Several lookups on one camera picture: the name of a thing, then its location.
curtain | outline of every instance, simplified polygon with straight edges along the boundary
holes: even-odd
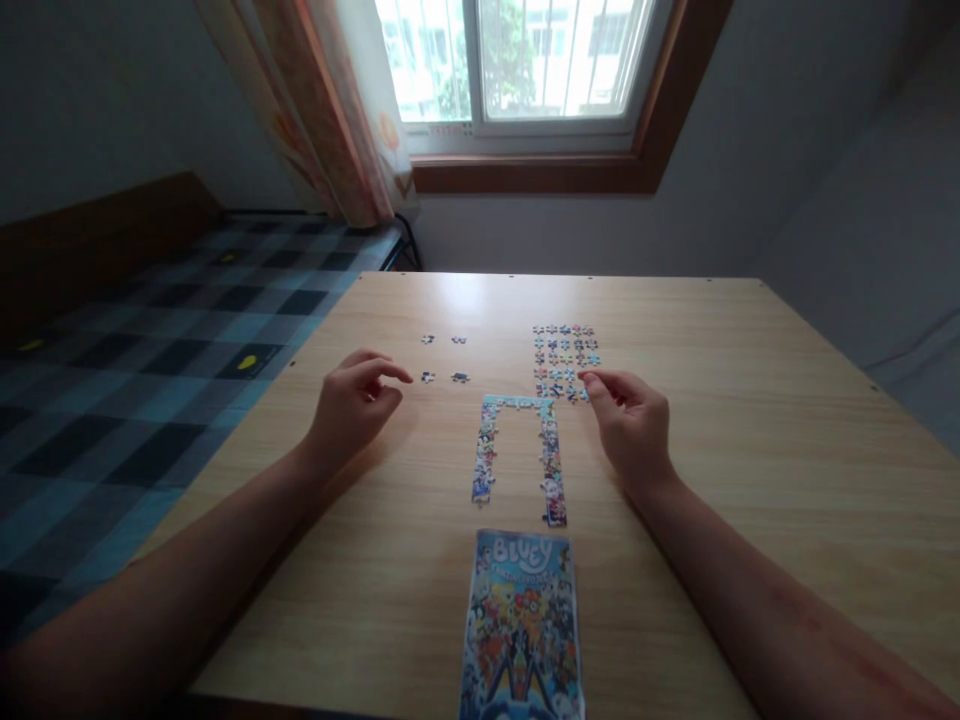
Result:
[[[307,212],[352,227],[416,206],[374,0],[195,0]]]

blue checkered sheet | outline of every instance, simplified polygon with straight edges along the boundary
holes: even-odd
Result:
[[[4,646],[124,567],[399,238],[316,218],[232,223],[3,349]]]

wooden table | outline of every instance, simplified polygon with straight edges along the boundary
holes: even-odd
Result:
[[[289,449],[349,351],[378,348],[418,378],[194,690],[456,716],[475,532],[548,532],[532,414],[501,412],[493,501],[470,503],[480,405],[533,395],[531,326],[550,323],[592,325],[604,367],[669,396],[688,483],[960,698],[960,463],[762,283],[402,273],[355,283],[145,546]],[[437,380],[419,382],[424,370]],[[573,538],[590,717],[753,717],[621,499],[591,409],[558,406],[569,527],[555,532]]]

finger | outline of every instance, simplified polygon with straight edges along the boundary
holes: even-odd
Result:
[[[347,355],[343,362],[338,365],[340,368],[353,367],[354,365],[359,365],[362,362],[367,360],[373,360],[374,358],[383,358],[387,361],[392,361],[393,358],[387,355],[386,353],[377,352],[376,350],[371,350],[370,348],[360,348],[359,350],[354,350],[352,353]]]
[[[366,384],[371,380],[376,380],[381,375],[384,377],[396,378],[400,382],[413,382],[413,378],[410,377],[410,373],[408,373],[402,367],[379,357],[372,360],[367,360],[358,365],[354,365],[351,368],[347,368],[344,370],[344,373],[354,387],[360,388],[366,386]]]
[[[587,389],[587,395],[590,396],[590,406],[597,416],[597,422],[602,425],[615,418],[620,411],[617,410],[617,402],[607,390],[607,386],[603,384],[603,380],[592,372],[584,373],[581,379]]]
[[[399,389],[387,385],[380,391],[380,397],[370,405],[369,412],[372,412],[379,422],[385,423],[400,407],[402,400],[403,393]]]
[[[363,392],[376,400],[380,397],[380,391],[383,390],[383,383],[380,382],[380,379],[371,380],[366,385],[363,386]]]
[[[631,372],[625,370],[581,370],[577,375],[583,379],[586,374],[596,375],[607,386],[610,393],[618,399],[623,399],[629,405],[644,402],[655,393],[652,387]]]

hand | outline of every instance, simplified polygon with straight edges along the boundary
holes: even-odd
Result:
[[[317,412],[300,448],[331,474],[370,444],[403,400],[399,389],[380,381],[381,375],[413,382],[392,357],[367,349],[348,356],[323,379]]]
[[[622,370],[581,370],[577,376],[590,396],[604,452],[630,495],[645,485],[677,479],[667,449],[667,398]]]

